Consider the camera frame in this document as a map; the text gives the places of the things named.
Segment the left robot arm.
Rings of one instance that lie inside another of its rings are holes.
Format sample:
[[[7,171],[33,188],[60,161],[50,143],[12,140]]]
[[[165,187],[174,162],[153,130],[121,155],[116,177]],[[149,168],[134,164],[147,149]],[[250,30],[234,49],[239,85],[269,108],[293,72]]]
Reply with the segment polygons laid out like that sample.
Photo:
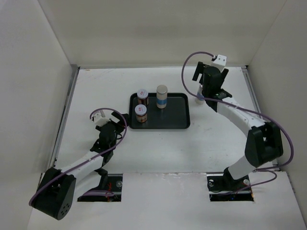
[[[112,158],[115,148],[125,137],[130,125],[129,115],[112,109],[117,122],[107,119],[104,109],[90,114],[99,137],[79,160],[62,167],[49,168],[43,175],[29,206],[56,219],[63,219],[74,200],[114,201],[121,197],[122,177],[109,176],[103,168]]]

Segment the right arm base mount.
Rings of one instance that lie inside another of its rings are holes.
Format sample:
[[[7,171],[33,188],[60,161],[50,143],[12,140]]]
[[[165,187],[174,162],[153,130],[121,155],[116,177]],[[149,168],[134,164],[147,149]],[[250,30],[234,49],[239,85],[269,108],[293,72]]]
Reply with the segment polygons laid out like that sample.
[[[222,174],[209,174],[207,176],[207,187],[211,202],[234,202],[234,201],[254,201],[250,185],[249,176],[239,180],[226,182]]]

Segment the blue-label shaker bottle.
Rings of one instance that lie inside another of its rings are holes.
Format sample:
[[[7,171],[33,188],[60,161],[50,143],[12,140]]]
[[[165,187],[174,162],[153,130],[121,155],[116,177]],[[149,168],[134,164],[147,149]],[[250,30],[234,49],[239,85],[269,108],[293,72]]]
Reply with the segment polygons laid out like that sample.
[[[199,85],[196,95],[197,97],[195,98],[195,102],[200,105],[204,104],[205,100],[202,95],[202,85]]]
[[[156,89],[156,105],[160,109],[164,109],[167,104],[168,88],[165,85],[159,85]]]

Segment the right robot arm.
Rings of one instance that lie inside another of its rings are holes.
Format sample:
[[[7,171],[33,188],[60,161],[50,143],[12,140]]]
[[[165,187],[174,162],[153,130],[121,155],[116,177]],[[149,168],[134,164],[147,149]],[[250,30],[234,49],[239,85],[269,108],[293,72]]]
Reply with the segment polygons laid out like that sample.
[[[232,95],[222,89],[228,69],[198,62],[193,81],[200,83],[198,96],[205,97],[206,104],[215,112],[231,121],[246,136],[244,155],[236,163],[227,167],[218,180],[227,190],[235,189],[249,173],[283,155],[280,128],[274,122],[267,122],[239,109]]]

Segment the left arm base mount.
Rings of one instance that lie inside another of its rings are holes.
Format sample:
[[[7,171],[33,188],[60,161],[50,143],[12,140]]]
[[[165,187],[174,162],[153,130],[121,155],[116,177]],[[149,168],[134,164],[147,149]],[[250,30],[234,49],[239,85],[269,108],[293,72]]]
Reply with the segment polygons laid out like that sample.
[[[109,174],[99,169],[76,185],[74,199],[77,202],[120,202],[122,188],[122,174]]]

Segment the brown sauce jar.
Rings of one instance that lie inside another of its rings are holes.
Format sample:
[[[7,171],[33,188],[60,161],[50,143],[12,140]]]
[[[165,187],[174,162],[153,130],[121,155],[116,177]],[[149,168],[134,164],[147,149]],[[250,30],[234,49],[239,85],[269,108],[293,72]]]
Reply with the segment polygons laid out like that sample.
[[[138,104],[135,109],[136,119],[140,123],[147,121],[147,107],[143,104]]]
[[[145,106],[148,106],[149,104],[149,93],[145,89],[139,89],[137,91],[137,100],[138,104],[143,104]]]

